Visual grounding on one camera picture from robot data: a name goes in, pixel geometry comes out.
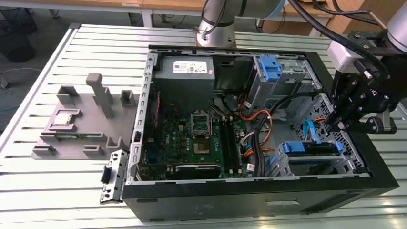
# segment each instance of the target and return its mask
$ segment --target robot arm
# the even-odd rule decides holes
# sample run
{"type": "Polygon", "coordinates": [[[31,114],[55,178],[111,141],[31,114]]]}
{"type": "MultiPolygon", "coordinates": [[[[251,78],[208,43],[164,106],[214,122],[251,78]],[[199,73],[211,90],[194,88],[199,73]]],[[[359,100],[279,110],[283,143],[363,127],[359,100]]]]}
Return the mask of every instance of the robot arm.
{"type": "Polygon", "coordinates": [[[284,2],[284,0],[207,0],[196,30],[199,46],[232,47],[235,17],[272,17],[282,11],[284,2]]]}
{"type": "Polygon", "coordinates": [[[351,32],[348,39],[366,48],[387,68],[387,78],[358,54],[332,42],[327,50],[336,68],[331,99],[334,112],[326,120],[334,131],[350,130],[370,134],[394,134],[396,126],[390,112],[407,97],[407,3],[382,32],[351,32]],[[378,113],[366,122],[360,118],[378,113]]]}
{"type": "MultiPolygon", "coordinates": [[[[207,0],[203,20],[196,30],[204,47],[235,45],[236,16],[267,18],[278,14],[284,0],[207,0]]],[[[394,134],[396,126],[390,112],[407,97],[407,3],[379,33],[351,32],[340,37],[310,16],[296,0],[288,0],[306,21],[334,41],[327,50],[336,73],[330,97],[334,112],[326,119],[332,131],[394,134]],[[370,113],[378,113],[360,122],[370,113]]]]}

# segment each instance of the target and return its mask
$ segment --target metal bracket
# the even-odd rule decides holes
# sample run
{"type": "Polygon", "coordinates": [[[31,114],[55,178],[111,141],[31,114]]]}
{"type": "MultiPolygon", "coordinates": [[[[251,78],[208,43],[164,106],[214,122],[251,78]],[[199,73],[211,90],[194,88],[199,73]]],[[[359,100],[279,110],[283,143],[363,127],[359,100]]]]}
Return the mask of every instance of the metal bracket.
{"type": "Polygon", "coordinates": [[[150,96],[150,84],[152,78],[152,69],[158,65],[159,55],[156,53],[148,53],[146,69],[144,69],[144,81],[143,81],[143,89],[140,92],[140,99],[138,105],[138,113],[134,127],[134,134],[131,140],[131,148],[130,148],[130,160],[127,165],[127,173],[126,173],[126,182],[127,185],[131,185],[136,178],[136,169],[138,163],[140,161],[142,154],[142,146],[144,139],[144,125],[146,125],[146,116],[147,116],[147,106],[148,106],[148,96],[150,96]]]}
{"type": "Polygon", "coordinates": [[[118,150],[111,153],[108,164],[104,166],[102,182],[100,204],[123,203],[120,199],[124,184],[124,173],[127,168],[128,152],[118,150]]]}
{"type": "Polygon", "coordinates": [[[382,113],[376,114],[376,117],[382,120],[382,124],[383,124],[383,131],[388,132],[391,131],[391,125],[390,125],[390,111],[386,110],[382,113]]]}

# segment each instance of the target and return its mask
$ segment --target green circuit board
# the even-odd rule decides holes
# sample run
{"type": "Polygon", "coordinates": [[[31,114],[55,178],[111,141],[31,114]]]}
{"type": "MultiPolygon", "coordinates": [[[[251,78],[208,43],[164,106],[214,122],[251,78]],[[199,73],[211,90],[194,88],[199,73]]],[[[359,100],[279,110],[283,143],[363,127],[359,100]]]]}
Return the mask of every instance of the green circuit board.
{"type": "MultiPolygon", "coordinates": [[[[204,165],[215,164],[222,167],[220,178],[246,177],[246,172],[226,173],[223,170],[223,155],[219,123],[222,120],[210,121],[210,136],[192,136],[191,119],[172,118],[164,119],[160,129],[160,140],[156,149],[148,149],[142,155],[142,174],[150,180],[167,180],[166,169],[168,165],[204,165]]],[[[243,122],[232,123],[236,133],[244,129],[243,122]]],[[[206,130],[206,119],[194,119],[194,129],[206,130]]]]}

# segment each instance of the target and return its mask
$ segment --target screw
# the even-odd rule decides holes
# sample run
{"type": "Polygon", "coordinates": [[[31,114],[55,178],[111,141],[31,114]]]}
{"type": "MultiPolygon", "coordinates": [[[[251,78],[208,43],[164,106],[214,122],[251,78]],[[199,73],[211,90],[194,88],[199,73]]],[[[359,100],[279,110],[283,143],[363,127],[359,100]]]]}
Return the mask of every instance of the screw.
{"type": "Polygon", "coordinates": [[[372,74],[367,70],[363,72],[363,74],[367,77],[367,79],[371,80],[374,78],[372,74]]]}

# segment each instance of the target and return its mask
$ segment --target sticker label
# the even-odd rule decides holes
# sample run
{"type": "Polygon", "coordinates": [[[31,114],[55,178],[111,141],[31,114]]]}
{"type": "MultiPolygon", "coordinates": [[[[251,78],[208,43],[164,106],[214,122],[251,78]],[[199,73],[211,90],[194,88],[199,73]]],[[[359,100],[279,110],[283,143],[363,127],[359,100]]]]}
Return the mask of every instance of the sticker label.
{"type": "Polygon", "coordinates": [[[334,16],[331,14],[319,14],[319,18],[332,18],[334,16]]]}
{"type": "Polygon", "coordinates": [[[251,103],[248,102],[248,101],[244,101],[243,102],[243,105],[247,107],[247,108],[250,108],[252,105],[251,105],[251,103]]]}
{"type": "Polygon", "coordinates": [[[135,6],[135,7],[139,7],[140,5],[139,4],[131,4],[131,3],[122,3],[123,6],[135,6]]]}
{"type": "Polygon", "coordinates": [[[255,171],[255,165],[247,164],[247,170],[254,172],[255,171]]]}
{"type": "Polygon", "coordinates": [[[208,74],[206,61],[175,61],[174,73],[208,74]]]}

